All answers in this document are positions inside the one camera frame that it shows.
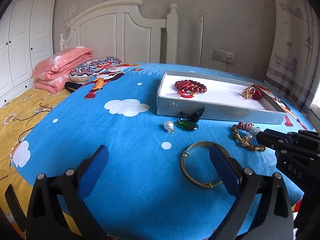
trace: blue gripper pad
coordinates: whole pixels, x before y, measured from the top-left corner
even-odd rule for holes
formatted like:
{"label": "blue gripper pad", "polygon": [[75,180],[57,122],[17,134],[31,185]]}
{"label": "blue gripper pad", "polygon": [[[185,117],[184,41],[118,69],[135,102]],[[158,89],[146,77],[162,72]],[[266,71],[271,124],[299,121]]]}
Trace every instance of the blue gripper pad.
{"label": "blue gripper pad", "polygon": [[210,160],[219,174],[228,193],[238,198],[241,195],[241,180],[232,168],[226,156],[215,146],[209,148]]}
{"label": "blue gripper pad", "polygon": [[81,201],[91,194],[108,160],[109,150],[106,146],[101,145],[90,159],[91,163],[79,179],[78,197]]}

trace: blue bed sheet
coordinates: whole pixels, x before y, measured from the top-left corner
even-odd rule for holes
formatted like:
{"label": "blue bed sheet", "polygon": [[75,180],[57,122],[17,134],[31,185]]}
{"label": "blue bed sheet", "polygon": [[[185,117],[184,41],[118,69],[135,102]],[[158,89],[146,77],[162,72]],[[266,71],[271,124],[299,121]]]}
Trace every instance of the blue bed sheet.
{"label": "blue bed sheet", "polygon": [[[240,147],[232,139],[231,126],[235,122],[200,120],[196,131],[176,127],[174,134],[167,133],[163,123],[177,118],[156,114],[157,88],[165,70],[257,82],[272,90],[262,82],[212,69],[127,64],[108,82],[91,82],[78,89],[39,122],[25,138],[31,156],[24,167],[17,167],[19,173],[33,185],[39,173],[50,177],[76,168],[104,144],[110,152],[109,162],[84,202],[109,235],[125,240],[209,237],[235,199],[222,184],[208,190],[191,183],[181,171],[182,151],[198,141],[213,141],[225,147],[243,167],[263,175],[278,171],[276,157],[271,149],[261,153]],[[285,133],[302,126],[312,130],[298,110],[285,99],[282,101],[300,122],[287,114],[289,122],[284,119],[281,125],[256,125]],[[186,168],[199,181],[217,179],[206,149],[194,149]],[[290,200],[295,203],[303,193],[287,177],[284,180]],[[259,196],[241,232],[249,228],[258,201]]]}

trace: power outlet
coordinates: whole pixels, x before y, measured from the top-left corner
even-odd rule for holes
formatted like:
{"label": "power outlet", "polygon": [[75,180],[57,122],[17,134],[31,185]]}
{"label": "power outlet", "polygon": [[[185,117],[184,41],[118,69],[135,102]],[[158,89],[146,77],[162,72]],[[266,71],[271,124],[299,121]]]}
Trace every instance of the power outlet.
{"label": "power outlet", "polygon": [[226,51],[224,53],[224,62],[229,63],[230,65],[234,65],[236,60],[236,54]]}
{"label": "power outlet", "polygon": [[222,49],[213,49],[212,59],[222,61],[224,63],[229,63],[230,65],[234,65],[236,60],[236,54]]}

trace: ship drawing on curtain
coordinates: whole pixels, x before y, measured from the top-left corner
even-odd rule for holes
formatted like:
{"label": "ship drawing on curtain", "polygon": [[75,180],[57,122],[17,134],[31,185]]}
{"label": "ship drawing on curtain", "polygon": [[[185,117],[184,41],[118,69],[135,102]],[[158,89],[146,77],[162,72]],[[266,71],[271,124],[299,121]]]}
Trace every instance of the ship drawing on curtain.
{"label": "ship drawing on curtain", "polygon": [[313,32],[313,22],[311,22],[311,34],[310,36],[304,41],[304,45],[312,52],[313,50],[313,41],[312,41],[312,32]]}
{"label": "ship drawing on curtain", "polygon": [[298,59],[296,57],[292,57],[291,63],[289,63],[292,42],[287,42],[286,44],[287,44],[287,46],[290,47],[288,59],[285,60],[284,58],[280,57],[275,52],[275,63],[276,63],[277,67],[283,68],[283,69],[285,69],[287,71],[290,71],[290,72],[295,74],[296,71],[297,71]]}
{"label": "ship drawing on curtain", "polygon": [[295,17],[303,20],[303,12],[302,12],[301,8],[296,6],[295,10],[293,10],[292,0],[290,0],[290,1],[291,1],[291,5],[281,3],[279,1],[278,1],[278,3],[283,11],[289,12],[292,15],[294,15]]}

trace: gold bangle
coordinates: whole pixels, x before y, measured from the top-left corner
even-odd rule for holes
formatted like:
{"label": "gold bangle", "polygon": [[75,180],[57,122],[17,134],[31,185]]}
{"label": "gold bangle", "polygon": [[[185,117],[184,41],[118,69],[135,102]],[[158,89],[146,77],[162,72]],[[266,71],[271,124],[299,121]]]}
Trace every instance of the gold bangle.
{"label": "gold bangle", "polygon": [[193,179],[187,172],[185,166],[184,166],[184,159],[186,157],[189,156],[189,151],[193,148],[196,148],[196,147],[204,147],[204,148],[207,148],[209,149],[211,146],[215,145],[221,152],[223,152],[227,157],[230,157],[230,154],[227,152],[227,150],[225,148],[223,148],[221,145],[217,144],[217,143],[214,143],[214,142],[209,142],[209,141],[201,141],[201,142],[196,142],[194,144],[192,144],[191,146],[189,146],[188,149],[186,149],[185,151],[182,152],[182,158],[181,158],[181,167],[182,167],[182,171],[184,173],[184,175],[191,181],[193,182],[194,184],[200,186],[200,187],[204,187],[204,188],[208,188],[208,189],[211,189],[217,185],[219,185],[220,183],[222,183],[222,181],[218,181],[216,183],[201,183],[201,182],[198,182],[196,181],[195,179]]}
{"label": "gold bangle", "polygon": [[237,125],[234,124],[232,126],[232,129],[233,129],[233,137],[236,139],[236,140],[239,140],[240,141],[240,145],[244,148],[244,147],[248,147],[250,148],[251,150],[253,150],[254,152],[255,151],[261,151],[261,152],[264,152],[267,148],[263,145],[251,145],[248,140],[243,137],[241,138],[239,132],[238,132],[238,128],[237,128]]}

